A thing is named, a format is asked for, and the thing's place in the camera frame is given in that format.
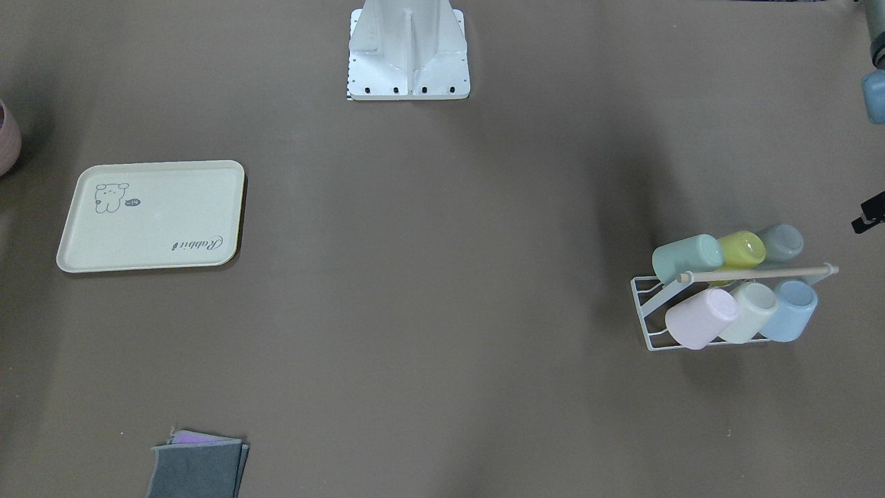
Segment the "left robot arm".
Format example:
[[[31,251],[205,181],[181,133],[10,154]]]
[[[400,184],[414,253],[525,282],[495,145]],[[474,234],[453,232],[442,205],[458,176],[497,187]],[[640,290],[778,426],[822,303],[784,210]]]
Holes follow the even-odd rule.
[[[869,53],[875,70],[863,76],[861,87],[865,98],[867,117],[875,125],[884,124],[884,2],[863,1]],[[854,233],[862,234],[884,221],[884,192],[861,204],[861,215],[851,221]]]

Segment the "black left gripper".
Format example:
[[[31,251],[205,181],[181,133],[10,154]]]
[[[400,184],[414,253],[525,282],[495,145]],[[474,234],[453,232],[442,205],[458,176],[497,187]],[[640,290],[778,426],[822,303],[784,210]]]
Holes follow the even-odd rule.
[[[884,223],[884,198],[885,192],[880,192],[861,203],[860,217],[851,221],[855,234],[863,234],[875,225]]]

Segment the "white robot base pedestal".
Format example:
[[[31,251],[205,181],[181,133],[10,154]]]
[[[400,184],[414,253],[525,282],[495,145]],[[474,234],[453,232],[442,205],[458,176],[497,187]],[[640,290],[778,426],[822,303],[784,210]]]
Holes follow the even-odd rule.
[[[348,27],[348,99],[469,97],[465,16],[451,2],[366,1]]]

